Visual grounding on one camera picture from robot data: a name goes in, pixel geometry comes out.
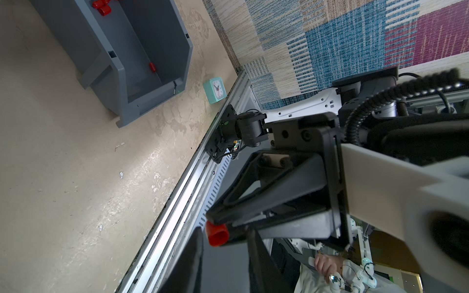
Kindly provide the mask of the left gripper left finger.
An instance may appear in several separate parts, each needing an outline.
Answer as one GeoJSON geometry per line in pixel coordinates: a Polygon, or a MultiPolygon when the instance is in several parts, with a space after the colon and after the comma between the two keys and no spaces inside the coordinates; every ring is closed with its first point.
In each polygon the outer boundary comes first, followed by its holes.
{"type": "Polygon", "coordinates": [[[176,265],[159,293],[199,293],[202,282],[203,233],[197,227],[191,234],[176,265]]]}

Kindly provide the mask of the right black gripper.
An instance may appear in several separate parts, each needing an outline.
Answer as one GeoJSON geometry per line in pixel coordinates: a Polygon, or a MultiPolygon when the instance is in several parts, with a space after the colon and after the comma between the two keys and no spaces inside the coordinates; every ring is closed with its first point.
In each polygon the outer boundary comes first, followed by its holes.
{"type": "Polygon", "coordinates": [[[224,245],[263,239],[348,244],[340,124],[331,112],[268,123],[271,147],[252,153],[206,214],[226,224],[224,245]]]}

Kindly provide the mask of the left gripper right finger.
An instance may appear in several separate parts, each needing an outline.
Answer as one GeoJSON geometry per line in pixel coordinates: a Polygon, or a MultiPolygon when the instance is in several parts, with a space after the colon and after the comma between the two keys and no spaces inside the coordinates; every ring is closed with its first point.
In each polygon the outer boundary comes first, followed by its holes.
{"type": "Polygon", "coordinates": [[[290,293],[288,283],[273,262],[256,229],[247,232],[251,293],[290,293]]]}

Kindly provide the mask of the red screw protection sleeve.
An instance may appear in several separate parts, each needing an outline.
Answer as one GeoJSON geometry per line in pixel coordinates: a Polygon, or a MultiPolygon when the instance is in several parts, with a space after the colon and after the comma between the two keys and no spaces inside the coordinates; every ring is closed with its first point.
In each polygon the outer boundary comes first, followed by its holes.
{"type": "Polygon", "coordinates": [[[220,247],[226,244],[230,238],[226,224],[215,225],[210,221],[207,221],[205,231],[208,242],[212,247],[220,247]]]}

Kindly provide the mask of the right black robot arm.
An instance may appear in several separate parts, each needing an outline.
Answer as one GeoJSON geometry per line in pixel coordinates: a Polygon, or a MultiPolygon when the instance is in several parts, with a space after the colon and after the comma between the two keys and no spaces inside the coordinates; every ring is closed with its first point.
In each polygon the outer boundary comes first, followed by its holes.
{"type": "Polygon", "coordinates": [[[320,112],[272,121],[258,110],[222,115],[208,152],[249,156],[234,182],[208,210],[206,235],[220,247],[262,238],[301,238],[344,249],[352,241],[344,145],[355,145],[418,166],[469,153],[469,117],[446,111],[414,114],[416,96],[466,87],[455,68],[399,83],[395,67],[339,79],[317,97],[320,112]]]}

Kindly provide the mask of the red sleeves in bin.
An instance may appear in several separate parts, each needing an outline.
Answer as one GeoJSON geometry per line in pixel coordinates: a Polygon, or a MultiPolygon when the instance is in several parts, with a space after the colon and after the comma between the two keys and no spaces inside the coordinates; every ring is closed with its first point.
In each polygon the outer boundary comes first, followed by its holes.
{"type": "Polygon", "coordinates": [[[118,1],[108,1],[92,11],[96,13],[98,24],[111,45],[111,57],[118,58],[131,75],[153,76],[155,72],[150,59],[122,5],[118,1]]]}

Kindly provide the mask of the operator hand with controller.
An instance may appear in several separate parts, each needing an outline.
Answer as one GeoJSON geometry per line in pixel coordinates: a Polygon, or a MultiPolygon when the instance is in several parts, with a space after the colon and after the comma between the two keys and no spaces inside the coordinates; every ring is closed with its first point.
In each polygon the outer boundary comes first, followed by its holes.
{"type": "Polygon", "coordinates": [[[339,265],[340,260],[338,256],[318,254],[313,261],[315,269],[323,274],[332,293],[340,293],[345,289],[349,289],[351,293],[364,293],[367,289],[377,287],[377,279],[374,276],[374,263],[371,259],[362,258],[358,269],[343,262],[339,265]],[[351,282],[347,282],[343,278],[341,274],[343,266],[352,271],[351,282]]]}

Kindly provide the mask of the small teal square clock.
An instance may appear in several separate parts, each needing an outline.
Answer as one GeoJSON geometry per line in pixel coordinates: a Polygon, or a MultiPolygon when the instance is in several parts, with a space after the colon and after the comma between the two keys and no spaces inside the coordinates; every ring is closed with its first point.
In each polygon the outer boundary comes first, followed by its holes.
{"type": "Polygon", "coordinates": [[[225,99],[228,95],[221,77],[206,81],[203,83],[203,88],[211,105],[225,99]]]}

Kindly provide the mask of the grey plastic parts bin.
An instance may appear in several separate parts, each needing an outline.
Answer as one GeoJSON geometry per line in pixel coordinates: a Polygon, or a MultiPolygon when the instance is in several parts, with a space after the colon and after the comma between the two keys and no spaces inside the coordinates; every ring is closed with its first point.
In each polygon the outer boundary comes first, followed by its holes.
{"type": "Polygon", "coordinates": [[[184,91],[193,45],[174,1],[32,5],[118,127],[184,91]]]}

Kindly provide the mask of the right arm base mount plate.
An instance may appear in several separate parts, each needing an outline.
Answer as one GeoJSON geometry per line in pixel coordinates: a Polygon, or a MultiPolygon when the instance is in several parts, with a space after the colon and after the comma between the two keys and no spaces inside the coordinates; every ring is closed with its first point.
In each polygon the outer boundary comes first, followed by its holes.
{"type": "Polygon", "coordinates": [[[256,109],[238,114],[232,105],[228,105],[215,123],[205,151],[214,162],[220,163],[224,156],[237,154],[244,147],[259,146],[268,139],[264,129],[266,119],[267,115],[256,109]]]}

